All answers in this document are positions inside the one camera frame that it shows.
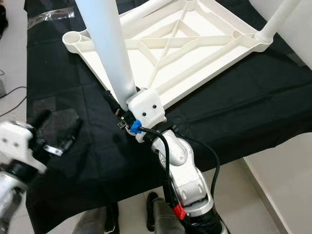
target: person's foot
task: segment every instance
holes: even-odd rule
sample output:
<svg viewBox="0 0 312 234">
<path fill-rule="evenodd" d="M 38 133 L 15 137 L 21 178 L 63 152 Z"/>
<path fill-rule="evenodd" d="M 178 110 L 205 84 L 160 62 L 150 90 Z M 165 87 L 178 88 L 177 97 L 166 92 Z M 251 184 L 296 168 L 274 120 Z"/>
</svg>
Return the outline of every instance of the person's foot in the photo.
<svg viewBox="0 0 312 234">
<path fill-rule="evenodd" d="M 147 221 L 146 227 L 150 232 L 155 230 L 155 219 L 154 219 L 154 201 L 158 198 L 157 193 L 148 194 L 146 201 Z"/>
<path fill-rule="evenodd" d="M 6 19 L 6 10 L 4 7 L 4 1 L 0 0 L 0 39 L 2 38 L 5 28 L 8 26 L 8 20 Z"/>
<path fill-rule="evenodd" d="M 118 204 L 112 203 L 106 210 L 105 233 L 119 234 Z"/>
<path fill-rule="evenodd" d="M 72 234 L 103 233 L 106 213 L 106 207 L 86 211 L 75 226 Z"/>
</svg>

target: black cloth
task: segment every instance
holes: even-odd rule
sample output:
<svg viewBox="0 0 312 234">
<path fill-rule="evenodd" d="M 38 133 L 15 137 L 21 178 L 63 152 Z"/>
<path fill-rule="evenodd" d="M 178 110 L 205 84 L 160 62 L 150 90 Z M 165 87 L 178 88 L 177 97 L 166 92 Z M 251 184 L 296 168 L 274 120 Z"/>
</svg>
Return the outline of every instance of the black cloth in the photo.
<svg viewBox="0 0 312 234">
<path fill-rule="evenodd" d="M 219 0 L 256 29 L 265 20 L 248 0 Z M 28 16 L 74 5 L 68 0 L 28 0 Z M 134 7 L 123 1 L 119 10 Z M 79 212 L 160 186 L 164 171 L 149 147 L 117 127 L 102 87 L 82 59 L 67 51 L 62 36 L 85 29 L 76 17 L 40 23 L 28 30 L 27 118 L 39 109 L 54 117 L 43 135 L 57 143 L 74 117 L 85 124 L 72 151 L 49 163 L 27 195 L 37 234 Z M 274 147 L 312 129 L 312 72 L 288 60 L 290 47 L 279 37 L 167 110 L 182 133 L 210 144 L 222 164 Z M 191 142 L 196 165 L 214 167 L 213 157 Z"/>
</svg>

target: white bracket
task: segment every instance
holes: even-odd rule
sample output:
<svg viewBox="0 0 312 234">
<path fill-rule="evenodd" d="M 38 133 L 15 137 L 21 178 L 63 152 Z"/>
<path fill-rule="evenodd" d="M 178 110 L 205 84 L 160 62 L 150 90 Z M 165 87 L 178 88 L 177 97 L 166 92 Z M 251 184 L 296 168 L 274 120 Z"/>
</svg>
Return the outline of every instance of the white bracket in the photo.
<svg viewBox="0 0 312 234">
<path fill-rule="evenodd" d="M 0 124 L 0 151 L 9 159 L 16 159 L 26 163 L 44 173 L 47 167 L 33 158 L 28 142 L 32 133 L 21 126 L 11 122 Z"/>
<path fill-rule="evenodd" d="M 84 0 L 77 1 L 91 5 Z M 272 43 L 270 38 L 299 1 L 285 0 L 275 17 L 258 32 L 215 0 L 151 0 L 149 5 L 120 16 L 121 22 L 127 22 L 127 19 L 132 22 L 122 27 L 125 46 L 118 40 L 114 43 L 116 49 L 113 49 L 110 43 L 117 40 L 108 43 L 106 39 L 116 37 L 115 33 L 110 35 L 111 31 L 103 32 L 98 39 L 94 35 L 90 37 L 87 31 L 68 32 L 63 36 L 63 42 L 70 52 L 82 57 L 118 101 L 121 100 L 120 93 L 129 94 L 132 87 L 132 83 L 127 81 L 132 75 L 110 75 L 111 70 L 117 73 L 128 66 L 128 63 L 121 66 L 121 60 L 115 59 L 114 54 L 125 47 L 135 85 L 157 90 L 162 105 L 167 109 L 250 53 L 265 51 Z M 94 14 L 90 11 L 88 18 L 90 24 L 94 22 L 91 25 L 93 31 L 102 29 L 102 23 L 109 26 L 107 20 L 97 21 Z M 102 52 L 100 55 L 97 45 L 103 47 L 101 51 L 106 55 Z M 104 69 L 101 57 L 114 61 L 114 65 Z"/>
<path fill-rule="evenodd" d="M 165 122 L 165 110 L 158 93 L 153 89 L 141 90 L 127 100 L 128 108 L 134 117 L 142 123 L 142 127 L 152 128 L 156 124 Z M 139 143 L 144 142 L 145 133 L 136 135 Z"/>
</svg>

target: wire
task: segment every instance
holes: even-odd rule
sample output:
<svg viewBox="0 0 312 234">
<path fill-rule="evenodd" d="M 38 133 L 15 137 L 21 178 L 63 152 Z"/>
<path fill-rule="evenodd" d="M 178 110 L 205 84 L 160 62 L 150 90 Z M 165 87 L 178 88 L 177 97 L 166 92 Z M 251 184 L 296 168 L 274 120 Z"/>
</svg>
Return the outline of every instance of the wire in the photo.
<svg viewBox="0 0 312 234">
<path fill-rule="evenodd" d="M 213 153 L 213 155 L 215 157 L 216 167 L 215 167 L 214 177 L 213 177 L 213 180 L 212 180 L 212 183 L 211 183 L 210 193 L 211 193 L 211 196 L 214 198 L 214 196 L 215 196 L 215 185 L 216 185 L 216 181 L 218 179 L 219 172 L 220 172 L 220 159 L 219 159 L 219 156 L 217 155 L 217 153 L 209 145 L 205 144 L 204 142 L 192 139 L 192 138 L 190 138 L 188 136 L 184 136 L 183 134 L 178 133 L 178 132 L 176 132 L 176 134 L 178 134 L 179 136 L 183 137 L 186 140 L 194 141 L 197 144 L 202 145 L 203 147 L 205 147 L 206 149 L 208 149 L 210 152 Z"/>
<path fill-rule="evenodd" d="M 7 93 L 7 94 L 1 96 L 0 99 L 6 97 L 6 96 L 8 96 L 8 95 L 10 95 L 12 92 L 14 92 L 14 91 L 17 90 L 17 89 L 22 89 L 22 88 L 23 88 L 23 89 L 27 89 L 27 87 L 25 87 L 25 86 L 17 87 L 17 88 L 15 88 L 15 89 L 11 90 L 9 93 Z M 1 114 L 0 117 L 2 117 L 2 116 L 4 116 L 4 115 L 6 115 L 6 114 L 8 114 L 8 113 L 10 113 L 10 112 L 12 112 L 12 111 L 14 111 L 16 108 L 18 108 L 18 107 L 26 100 L 26 98 L 27 98 L 27 95 L 22 99 L 22 101 L 20 101 L 20 103 L 19 103 L 17 106 L 15 106 L 13 109 L 11 109 L 11 110 L 5 112 L 4 114 Z"/>
<path fill-rule="evenodd" d="M 22 89 L 22 88 L 23 88 L 23 89 L 27 89 L 27 87 L 25 87 L 25 86 L 17 87 L 17 88 L 15 88 L 15 89 L 11 90 L 9 93 L 7 93 L 7 94 L 1 96 L 0 99 L 5 98 L 6 96 L 10 95 L 12 92 L 14 92 L 14 91 L 17 90 L 17 89 Z"/>
<path fill-rule="evenodd" d="M 12 111 L 14 111 L 16 108 L 18 108 L 18 107 L 26 100 L 26 98 L 27 98 L 27 96 L 25 96 L 24 99 L 23 99 L 16 107 L 14 107 L 13 109 L 11 109 L 11 110 L 5 112 L 4 114 L 0 115 L 0 117 L 2 117 L 2 116 L 4 116 L 4 115 L 6 115 L 6 114 L 8 114 L 8 113 L 10 113 L 10 112 L 12 112 Z"/>
<path fill-rule="evenodd" d="M 165 167 L 166 178 L 168 180 L 171 179 L 170 178 L 170 168 L 169 168 L 170 167 L 169 145 L 168 145 L 168 142 L 167 142 L 166 138 L 160 132 L 158 132 L 156 130 L 153 130 L 153 129 L 144 128 L 144 127 L 138 127 L 138 129 L 141 130 L 142 132 L 156 135 L 164 143 L 164 145 L 165 145 L 165 154 L 166 154 L 166 167 Z"/>
</svg>

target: blue cap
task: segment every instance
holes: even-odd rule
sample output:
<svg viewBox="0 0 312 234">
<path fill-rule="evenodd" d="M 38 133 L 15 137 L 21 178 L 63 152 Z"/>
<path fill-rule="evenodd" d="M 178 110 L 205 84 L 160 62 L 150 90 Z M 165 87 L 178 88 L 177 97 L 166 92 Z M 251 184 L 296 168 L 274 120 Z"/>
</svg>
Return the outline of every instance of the blue cap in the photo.
<svg viewBox="0 0 312 234">
<path fill-rule="evenodd" d="M 131 129 L 130 129 L 130 132 L 131 132 L 131 133 L 142 133 L 142 131 L 138 129 L 139 127 L 142 127 L 142 123 L 141 123 L 140 120 L 137 119 L 137 120 L 134 121 L 134 123 L 132 124 Z"/>
</svg>

